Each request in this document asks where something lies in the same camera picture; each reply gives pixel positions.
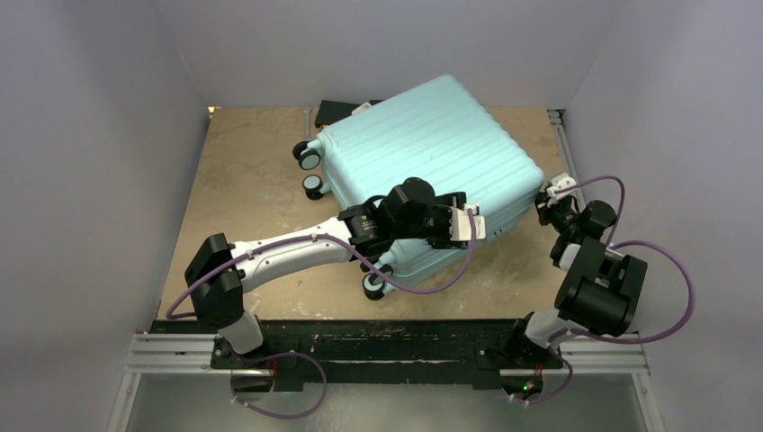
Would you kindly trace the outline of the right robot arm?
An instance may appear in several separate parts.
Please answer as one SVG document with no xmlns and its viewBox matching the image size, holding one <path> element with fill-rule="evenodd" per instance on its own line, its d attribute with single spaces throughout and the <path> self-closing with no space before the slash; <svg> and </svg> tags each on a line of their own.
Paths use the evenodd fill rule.
<svg viewBox="0 0 763 432">
<path fill-rule="evenodd" d="M 601 241 L 617 221 L 610 204 L 593 201 L 580 211 L 572 195 L 555 200 L 539 193 L 534 206 L 539 223 L 558 233 L 550 258 L 566 275 L 553 306 L 519 320 L 499 343 L 518 366 L 544 363 L 552 349 L 580 332 L 622 336 L 633 322 L 648 269 L 640 258 L 620 255 Z"/>
</svg>

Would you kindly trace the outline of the light blue suitcase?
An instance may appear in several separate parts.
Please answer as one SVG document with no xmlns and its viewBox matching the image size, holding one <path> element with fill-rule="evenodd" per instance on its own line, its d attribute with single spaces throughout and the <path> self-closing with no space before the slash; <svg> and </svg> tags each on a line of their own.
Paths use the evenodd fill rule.
<svg viewBox="0 0 763 432">
<path fill-rule="evenodd" d="M 411 177 L 438 195 L 465 192 L 480 206 L 487 240 L 513 229 L 530 208 L 543 170 L 452 76 L 440 76 L 319 129 L 292 151 L 317 200 L 340 207 L 385 195 Z"/>
</svg>

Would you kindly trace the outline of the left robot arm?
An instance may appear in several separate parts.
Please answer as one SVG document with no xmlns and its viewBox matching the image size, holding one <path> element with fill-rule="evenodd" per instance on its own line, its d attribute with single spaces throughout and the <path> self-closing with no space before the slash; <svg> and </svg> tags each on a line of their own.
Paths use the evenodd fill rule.
<svg viewBox="0 0 763 432">
<path fill-rule="evenodd" d="M 229 343 L 233 356 L 256 368 L 268 356 L 268 344 L 258 318 L 244 307 L 244 296 L 277 278 L 323 265 L 357 260 L 362 287 L 371 300 L 392 289 L 414 288 L 393 279 L 386 254 L 399 240 L 421 239 L 433 249 L 465 249 L 468 267 L 486 223 L 477 204 L 464 192 L 438 195 L 427 181 L 411 177 L 385 195 L 342 210 L 315 226 L 275 238 L 229 242 L 222 233 L 206 238 L 184 272 L 187 289 L 167 310 L 191 300 L 191 316 L 199 325 Z"/>
</svg>

